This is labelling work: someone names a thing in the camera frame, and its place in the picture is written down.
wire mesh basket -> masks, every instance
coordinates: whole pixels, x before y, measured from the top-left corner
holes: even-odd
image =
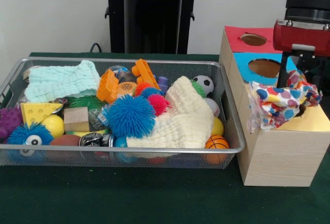
[[[13,107],[24,94],[28,85],[23,80],[27,69],[40,66],[76,66],[78,58],[30,57],[17,62],[0,87],[0,104]],[[86,59],[93,61],[98,73],[114,65],[132,68],[135,60]],[[215,62],[197,61],[148,61],[156,76],[165,76],[169,86],[181,77],[189,79],[197,75],[209,76],[214,82],[212,99],[220,107],[219,119],[224,124],[223,136],[230,149],[164,149],[164,148],[117,148],[33,146],[0,144],[0,165],[44,166],[110,166],[110,167],[167,167],[167,168],[220,168],[225,169],[236,153],[245,147],[245,139],[238,118],[232,92],[223,66]],[[206,157],[218,157],[219,163],[209,164]]]

polka dot fabric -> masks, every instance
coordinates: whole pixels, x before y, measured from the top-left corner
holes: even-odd
[[[282,89],[250,82],[251,133],[256,128],[267,131],[281,126],[299,113],[299,105],[312,107],[320,103],[322,96],[317,87],[308,83],[301,71],[288,73],[288,87]]]

green tablecloth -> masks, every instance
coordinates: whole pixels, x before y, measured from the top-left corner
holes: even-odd
[[[118,54],[31,54],[139,58]],[[217,61],[217,55],[143,55]],[[245,187],[226,170],[0,167],[2,223],[329,223],[330,157],[310,188]]]

green ball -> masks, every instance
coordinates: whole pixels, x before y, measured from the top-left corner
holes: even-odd
[[[88,110],[100,109],[106,103],[100,101],[96,96],[84,96],[81,98],[69,97],[69,108],[87,107]]]
[[[196,90],[196,92],[199,95],[201,95],[201,97],[204,99],[206,97],[206,95],[205,95],[205,92],[204,92],[204,89],[202,88],[202,86],[199,83],[192,81],[192,80],[191,80],[191,84],[194,87],[194,89]]]

white ball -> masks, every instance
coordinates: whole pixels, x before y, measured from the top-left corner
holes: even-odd
[[[220,114],[220,108],[219,108],[218,104],[213,99],[210,99],[210,98],[205,98],[204,100],[208,104],[208,106],[211,108],[213,115],[215,117],[218,117]]]
[[[196,76],[192,81],[197,82],[204,90],[206,97],[211,97],[215,89],[213,81],[208,76]]]

